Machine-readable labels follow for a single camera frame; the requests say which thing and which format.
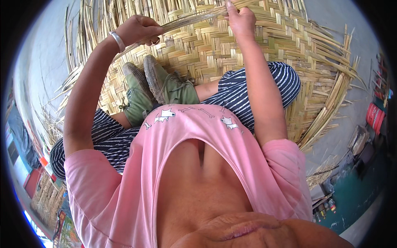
plastic bottle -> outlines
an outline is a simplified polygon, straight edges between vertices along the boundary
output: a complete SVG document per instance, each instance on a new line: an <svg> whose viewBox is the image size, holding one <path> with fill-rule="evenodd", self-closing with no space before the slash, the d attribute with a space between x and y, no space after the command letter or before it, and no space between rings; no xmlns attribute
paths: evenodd
<svg viewBox="0 0 397 248"><path fill-rule="evenodd" d="M316 213L314 215L316 216L317 222L321 222L320 213L318 212L317 208L316 208Z"/></svg>
<svg viewBox="0 0 397 248"><path fill-rule="evenodd" d="M335 211L335 209L336 209L335 202L334 202L334 200L333 200L332 198L330 198L330 199L328 200L328 204L330 205L331 211L332 211L333 213L336 213L336 211Z"/></svg>
<svg viewBox="0 0 397 248"><path fill-rule="evenodd" d="M318 206L318 210L320 211L321 217L323 217L323 219L325 219L325 217L326 217L326 211L325 211L324 204L320 204L320 205Z"/></svg>
<svg viewBox="0 0 397 248"><path fill-rule="evenodd" d="M330 210L330 205L328 204L327 201L325 201L324 207L325 207L325 210L326 210L326 211Z"/></svg>

green sneaker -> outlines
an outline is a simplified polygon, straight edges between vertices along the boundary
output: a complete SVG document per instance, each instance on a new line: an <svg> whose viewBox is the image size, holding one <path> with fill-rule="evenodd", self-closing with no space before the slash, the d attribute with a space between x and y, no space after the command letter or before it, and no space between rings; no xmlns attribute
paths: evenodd
<svg viewBox="0 0 397 248"><path fill-rule="evenodd" d="M127 91L128 103L119 106L133 127L140 126L147 114L152 110L155 98L150 92L145 75L130 62L123 65L123 73L129 87Z"/></svg>
<svg viewBox="0 0 397 248"><path fill-rule="evenodd" d="M199 104L193 84L182 80L178 74L169 74L152 55L143 59L146 79L150 90L160 104Z"/></svg>

striped pants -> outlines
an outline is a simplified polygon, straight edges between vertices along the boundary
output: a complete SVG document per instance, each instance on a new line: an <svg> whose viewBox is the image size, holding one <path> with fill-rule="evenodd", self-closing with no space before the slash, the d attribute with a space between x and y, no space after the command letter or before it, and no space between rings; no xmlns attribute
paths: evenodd
<svg viewBox="0 0 397 248"><path fill-rule="evenodd" d="M292 67L285 63L268 62L268 66L280 90L283 107L286 108L298 95L301 81ZM254 132L254 117L248 100L245 68L226 72L219 80L218 92L201 104L215 104L229 109L244 126ZM101 151L117 172L122 173L129 157L131 141L140 128L124 129L116 120L98 109L92 128L94 149ZM61 180L66 180L64 162L63 140L60 139L51 150L50 164L54 175Z"/></svg>

right hand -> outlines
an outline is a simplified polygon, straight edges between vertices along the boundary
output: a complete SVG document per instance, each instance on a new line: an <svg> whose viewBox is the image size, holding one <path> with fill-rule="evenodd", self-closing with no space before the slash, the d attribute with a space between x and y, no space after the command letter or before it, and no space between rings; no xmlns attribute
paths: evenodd
<svg viewBox="0 0 397 248"><path fill-rule="evenodd" d="M236 37L237 42L255 40L256 17L248 7L241 8L238 12L236 6L231 1L226 2L229 16L225 19L229 21L229 26Z"/></svg>
<svg viewBox="0 0 397 248"><path fill-rule="evenodd" d="M160 27L152 18L133 15L115 31L123 40L125 46L141 41L150 46L152 42L158 41L157 36L164 33L164 28Z"/></svg>

woven reed mat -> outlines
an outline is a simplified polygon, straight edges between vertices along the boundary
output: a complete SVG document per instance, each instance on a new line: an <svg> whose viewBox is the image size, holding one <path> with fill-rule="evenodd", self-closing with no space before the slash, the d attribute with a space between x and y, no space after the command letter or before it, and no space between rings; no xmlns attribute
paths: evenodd
<svg viewBox="0 0 397 248"><path fill-rule="evenodd" d="M77 79L95 45L129 16L146 15L163 25L190 13L224 5L224 1L214 0L111 0L109 5L104 5L104 2L99 1L99 28L94 32L92 3L81 0L80 13L84 14L79 18L77 61L74 61L70 51L71 39L66 40L67 54L72 54L67 56L69 84ZM349 104L342 102L345 92L351 88L351 79L357 77L349 62L351 35L345 32L343 44L333 40L327 31L308 22L302 0L262 0L249 8L257 19L255 39L266 60L287 63L300 76L301 91L286 109L285 117L289 139L299 144L302 150L309 151L314 141L337 126L329 125L337 109ZM66 20L66 34L71 33L71 26L70 22L67 31ZM127 91L121 68L125 62L132 62L142 69L143 58L149 54L169 73L175 70L181 76L189 73L195 78L195 84L208 83L219 79L226 71L244 67L241 50L228 21L223 16L214 17L169 31L160 37L158 45L139 46L118 58L111 64L105 78L98 103L100 108L109 114L121 111L118 106L124 103ZM62 101L59 110L66 102L67 98ZM325 113L314 122L321 111Z"/></svg>

